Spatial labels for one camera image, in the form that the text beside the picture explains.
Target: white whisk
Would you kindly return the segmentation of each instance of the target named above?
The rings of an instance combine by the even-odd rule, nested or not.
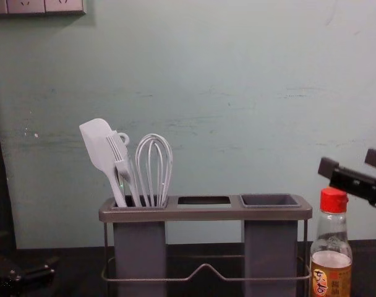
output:
[[[154,196],[154,188],[152,182],[152,168],[151,168],[151,155],[152,150],[155,150],[158,155],[158,183],[156,188],[156,198]],[[145,167],[147,169],[147,183],[144,182],[142,176],[142,154],[145,154]],[[137,175],[139,176],[140,185],[142,188],[143,198],[147,207],[162,207],[165,205],[166,197],[168,194],[171,171],[173,167],[173,152],[169,142],[158,134],[148,134],[143,137],[137,147],[135,154],[135,165]]]

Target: kitchen utensil organizer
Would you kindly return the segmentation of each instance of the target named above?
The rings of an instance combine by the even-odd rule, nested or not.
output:
[[[108,285],[117,283],[118,297],[166,297],[166,282],[188,282],[202,269],[212,270],[226,282],[242,282],[245,297],[295,297],[298,281],[305,282],[302,296],[306,296],[310,218],[312,207],[302,197],[290,194],[169,196],[163,208],[119,208],[114,199],[108,199],[99,210],[105,231],[102,277]],[[244,277],[225,277],[203,263],[185,278],[167,278],[165,222],[223,220],[242,221]],[[299,220],[304,221],[304,275],[297,277]],[[109,278],[109,223],[114,229],[117,278]]]

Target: red bottle cap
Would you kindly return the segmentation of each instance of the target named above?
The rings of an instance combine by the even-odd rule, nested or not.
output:
[[[333,187],[322,189],[320,209],[329,213],[345,213],[348,205],[348,194]]]

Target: spatula head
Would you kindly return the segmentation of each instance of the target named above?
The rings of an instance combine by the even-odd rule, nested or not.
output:
[[[97,169],[103,170],[96,140],[99,137],[104,137],[104,139],[106,139],[106,137],[112,132],[111,127],[104,119],[93,119],[80,125],[79,129],[81,130],[82,138],[87,147],[90,160]]]

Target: glass bottle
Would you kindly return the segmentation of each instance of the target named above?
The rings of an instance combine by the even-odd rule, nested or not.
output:
[[[347,193],[322,190],[317,239],[310,248],[311,297],[350,297],[352,252],[346,225]]]

